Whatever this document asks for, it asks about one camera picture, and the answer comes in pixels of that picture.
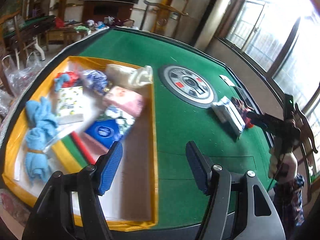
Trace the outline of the white gloved right hand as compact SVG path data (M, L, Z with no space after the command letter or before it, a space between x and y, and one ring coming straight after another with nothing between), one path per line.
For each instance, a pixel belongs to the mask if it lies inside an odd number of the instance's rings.
M294 181L297 176L298 162L292 152L281 153L282 139L275 137L270 149L268 177L275 179L278 184Z

